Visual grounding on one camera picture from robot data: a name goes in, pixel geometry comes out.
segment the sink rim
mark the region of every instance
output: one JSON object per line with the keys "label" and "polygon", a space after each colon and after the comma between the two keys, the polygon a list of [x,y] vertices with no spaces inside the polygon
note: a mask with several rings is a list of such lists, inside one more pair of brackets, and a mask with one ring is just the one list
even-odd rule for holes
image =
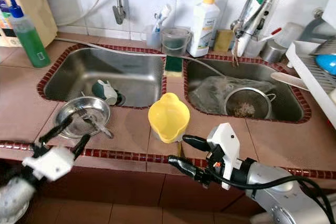
{"label": "sink rim", "polygon": [[[162,54],[161,52],[155,50],[155,49],[149,49],[149,48],[135,48],[135,47],[123,47],[123,46],[113,46],[113,45],[104,45],[104,44],[98,44],[99,46],[106,47],[113,50],[119,50],[119,51],[129,51],[129,52],[139,52],[144,54]],[[63,62],[66,60],[66,58],[73,52],[85,48],[92,48],[86,45],[82,44],[75,44],[73,46],[70,46],[65,49],[65,51],[58,57],[58,59],[54,62],[54,64],[49,68],[49,70],[46,72],[46,74],[42,77],[42,79],[37,83],[37,92],[38,94],[45,100],[48,101],[56,101],[56,102],[67,102],[63,100],[55,100],[50,99],[45,95],[45,87],[48,84],[49,80],[54,76],[54,74],[57,72],[57,70],[60,68],[60,66],[63,64]],[[161,60],[163,61],[163,70],[165,67],[165,57],[161,57]],[[161,79],[161,95],[167,93],[167,77],[163,74]],[[137,109],[137,110],[143,110],[150,108],[151,105],[143,106],[143,107],[135,107],[135,106],[119,106],[119,105],[111,105],[113,107],[120,107],[125,109]]]}
{"label": "sink rim", "polygon": [[[232,62],[233,58],[232,56],[220,56],[220,55],[206,55],[201,58],[198,58],[200,60],[218,60],[218,61],[227,61],[227,62]],[[239,118],[236,116],[229,116],[229,115],[219,115],[219,114],[213,114],[213,113],[206,113],[201,111],[199,108],[194,106],[188,96],[188,89],[189,89],[189,83],[188,83],[188,76],[187,76],[187,66],[191,62],[191,60],[184,60],[183,61],[183,81],[184,81],[184,98],[186,101],[189,103],[191,107],[193,107],[195,110],[207,114],[207,115],[214,115],[214,116],[222,116],[222,117],[228,117],[228,118]],[[285,68],[280,66],[279,64],[276,63],[268,63],[262,59],[256,59],[256,58],[244,58],[241,57],[239,59],[239,62],[242,63],[247,63],[247,64],[261,64],[265,65],[269,68],[274,69],[277,72],[283,72],[283,73],[288,73]],[[293,87],[288,85],[290,88],[290,91],[296,98],[297,102],[299,103],[302,111],[303,111],[303,117],[299,121],[284,121],[284,120],[275,120],[275,119],[251,119],[251,118],[239,118],[239,119],[249,119],[249,120],[254,120],[254,121],[269,121],[269,122],[281,122],[281,123],[289,123],[289,124],[302,124],[302,123],[307,123],[311,119],[311,109],[310,105],[308,102],[305,100],[304,96],[301,93],[301,90],[299,88]]]}

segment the white tile wall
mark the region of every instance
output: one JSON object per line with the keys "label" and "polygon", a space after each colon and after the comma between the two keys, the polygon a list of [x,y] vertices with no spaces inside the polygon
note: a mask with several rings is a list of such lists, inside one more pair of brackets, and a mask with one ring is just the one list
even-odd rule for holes
{"label": "white tile wall", "polygon": [[[80,16],[90,8],[95,0],[48,0],[56,22],[64,22]],[[190,26],[192,24],[193,6],[202,0],[123,0],[126,19],[122,25],[114,20],[112,6],[116,0],[100,0],[85,18],[60,28],[62,31],[87,33],[91,35],[131,38],[140,40],[140,33],[147,24],[154,23],[154,13],[163,5],[170,4],[172,14],[165,22],[166,26]],[[306,25],[313,19],[312,11],[317,7],[325,7],[328,0],[276,0],[266,20],[265,33],[283,26],[286,22]],[[221,9],[217,21],[220,29],[229,28],[230,23],[237,19],[245,0],[216,0]]]}
{"label": "white tile wall", "polygon": [[328,0],[280,0],[274,9],[268,31],[283,27],[287,22],[305,26],[313,19],[313,11],[325,8]]}

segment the kitchen sink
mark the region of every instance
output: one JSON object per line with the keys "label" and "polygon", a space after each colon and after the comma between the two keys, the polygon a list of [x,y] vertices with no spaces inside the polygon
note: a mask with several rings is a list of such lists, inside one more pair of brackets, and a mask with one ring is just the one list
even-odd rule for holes
{"label": "kitchen sink", "polygon": [[68,101],[93,95],[92,85],[108,80],[124,98],[122,106],[146,107],[161,96],[163,60],[83,48],[71,52],[44,88],[46,98]]}
{"label": "kitchen sink", "polygon": [[[279,81],[271,78],[271,74],[276,72],[275,69],[260,63],[240,62],[239,67],[234,68],[230,61],[202,59],[204,63],[212,66],[226,76],[252,79],[257,81],[268,81],[276,86],[272,93],[276,94],[275,101],[272,102],[272,113],[269,119],[287,122],[298,122],[303,116],[303,109],[292,92],[292,89]],[[186,78],[189,92],[195,90],[199,84],[207,77],[216,76],[217,74],[210,69],[200,65],[197,62],[188,62],[186,68]]]}

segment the tiled countertop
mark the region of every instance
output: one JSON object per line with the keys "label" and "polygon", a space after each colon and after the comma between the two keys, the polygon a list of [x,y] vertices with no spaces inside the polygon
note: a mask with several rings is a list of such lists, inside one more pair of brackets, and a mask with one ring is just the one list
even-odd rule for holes
{"label": "tiled countertop", "polygon": [[[59,36],[99,44],[145,47],[144,43],[139,41],[64,33]],[[55,62],[66,48],[72,45],[74,44],[68,42],[52,42],[47,47],[52,62]],[[63,102],[44,100],[36,89],[37,83],[49,68],[50,66],[34,69],[21,48],[0,48],[0,141],[2,143],[4,141],[33,142],[52,128],[54,115]],[[207,115],[194,109],[185,100],[183,78],[168,77],[166,85],[167,92],[176,93],[190,109],[191,120],[187,134],[207,137],[213,127],[229,122],[239,138],[240,157],[243,159],[251,157],[267,165],[336,172],[336,131],[327,123],[327,118],[309,92],[302,91],[302,94],[312,110],[311,119],[302,124],[290,124]],[[153,159],[156,155],[178,153],[177,144],[164,144],[150,134],[148,109],[111,107],[111,112],[112,116],[107,128],[114,133],[115,138],[110,140],[103,134],[98,134],[89,141],[88,151],[93,152],[94,149],[113,151],[116,156],[123,152],[155,154],[151,155]],[[8,148],[4,145],[1,148],[1,142],[0,158],[22,159],[31,155],[29,151],[16,150],[10,145]],[[50,141],[50,144],[74,146],[76,142],[77,140],[57,137]],[[186,157],[205,159],[205,153],[185,143],[183,143],[183,150]],[[81,156],[76,164],[110,169],[178,173],[175,168],[161,162],[134,161],[136,158],[129,158],[130,160],[104,158],[103,153],[99,153],[98,156]]]}

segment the sink basin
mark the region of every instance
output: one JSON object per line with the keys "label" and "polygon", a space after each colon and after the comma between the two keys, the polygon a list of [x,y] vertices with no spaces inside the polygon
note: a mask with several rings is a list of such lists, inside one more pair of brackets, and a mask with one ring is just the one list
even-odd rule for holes
{"label": "sink basin", "polygon": [[[279,81],[270,77],[275,69],[265,66],[260,63],[239,63],[238,68],[232,66],[231,61],[202,59],[201,61],[207,63],[213,68],[217,69],[226,76],[231,76],[240,79],[252,79],[258,81],[268,81],[276,86],[276,99],[272,102],[271,120],[298,122],[304,116],[304,111],[292,92],[292,89]],[[186,69],[186,79],[188,83],[187,92],[195,90],[200,82],[207,77],[216,76],[210,69],[200,65],[197,62],[188,62]]]}
{"label": "sink basin", "polygon": [[108,80],[125,98],[122,106],[146,107],[161,96],[163,60],[160,57],[118,54],[83,48],[71,52],[44,88],[46,98],[68,101],[93,95],[92,85]]}

